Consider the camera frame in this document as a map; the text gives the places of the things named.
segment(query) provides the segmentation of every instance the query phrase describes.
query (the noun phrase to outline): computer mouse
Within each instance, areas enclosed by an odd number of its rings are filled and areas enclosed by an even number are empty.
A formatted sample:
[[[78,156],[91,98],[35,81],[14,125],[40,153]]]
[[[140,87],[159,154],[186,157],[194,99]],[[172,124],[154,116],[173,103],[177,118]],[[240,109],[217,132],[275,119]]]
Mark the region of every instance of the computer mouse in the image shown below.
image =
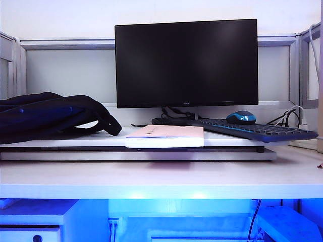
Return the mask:
[[[238,111],[227,116],[228,123],[237,125],[252,125],[256,122],[256,116],[248,111]]]

